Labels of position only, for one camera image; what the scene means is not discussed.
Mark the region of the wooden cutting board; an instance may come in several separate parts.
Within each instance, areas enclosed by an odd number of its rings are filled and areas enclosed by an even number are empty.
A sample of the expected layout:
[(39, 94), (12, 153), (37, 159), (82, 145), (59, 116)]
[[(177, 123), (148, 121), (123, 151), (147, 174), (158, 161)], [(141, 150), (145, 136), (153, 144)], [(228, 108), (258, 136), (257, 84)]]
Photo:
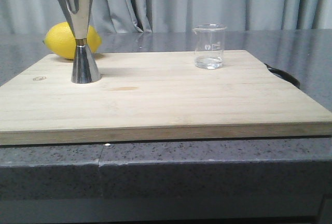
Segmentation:
[(224, 66), (195, 67), (192, 52), (105, 53), (102, 79), (71, 82), (50, 54), (1, 86), (1, 144), (331, 134), (331, 112), (245, 50)]

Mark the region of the grey curtain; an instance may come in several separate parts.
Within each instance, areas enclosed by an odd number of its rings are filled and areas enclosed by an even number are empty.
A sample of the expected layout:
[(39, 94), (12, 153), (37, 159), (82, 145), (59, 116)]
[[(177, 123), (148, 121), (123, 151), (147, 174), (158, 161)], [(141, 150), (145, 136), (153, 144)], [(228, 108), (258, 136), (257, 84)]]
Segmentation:
[[(43, 34), (64, 20), (57, 0), (1, 0), (1, 33)], [(331, 0), (93, 0), (101, 33), (190, 32), (204, 23), (230, 31), (331, 28)]]

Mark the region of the steel double jigger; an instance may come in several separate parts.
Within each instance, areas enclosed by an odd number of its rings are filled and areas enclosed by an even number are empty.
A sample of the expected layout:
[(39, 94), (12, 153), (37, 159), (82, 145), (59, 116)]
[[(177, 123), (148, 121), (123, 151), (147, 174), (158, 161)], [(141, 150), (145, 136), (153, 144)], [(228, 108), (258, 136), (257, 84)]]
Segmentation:
[(87, 40), (93, 0), (58, 0), (58, 2), (75, 38), (71, 81), (88, 84), (100, 80), (101, 74)]

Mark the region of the glass measuring beaker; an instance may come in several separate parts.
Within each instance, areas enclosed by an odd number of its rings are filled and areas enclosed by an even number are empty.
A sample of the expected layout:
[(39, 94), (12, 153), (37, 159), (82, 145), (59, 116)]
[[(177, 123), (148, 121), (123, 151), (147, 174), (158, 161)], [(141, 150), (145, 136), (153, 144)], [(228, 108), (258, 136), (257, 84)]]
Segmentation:
[(219, 69), (223, 66), (225, 50), (224, 24), (200, 24), (193, 32), (197, 37), (195, 47), (195, 66), (202, 69)]

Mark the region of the yellow lemon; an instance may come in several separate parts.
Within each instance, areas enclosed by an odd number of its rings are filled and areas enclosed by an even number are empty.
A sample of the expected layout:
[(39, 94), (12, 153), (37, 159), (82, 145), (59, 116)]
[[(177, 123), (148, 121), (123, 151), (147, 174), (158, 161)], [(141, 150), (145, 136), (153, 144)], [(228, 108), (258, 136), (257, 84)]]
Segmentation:
[[(102, 38), (93, 26), (89, 26), (87, 41), (93, 53), (102, 44)], [(46, 34), (43, 43), (53, 53), (69, 60), (74, 59), (76, 42), (67, 22), (54, 25)]]

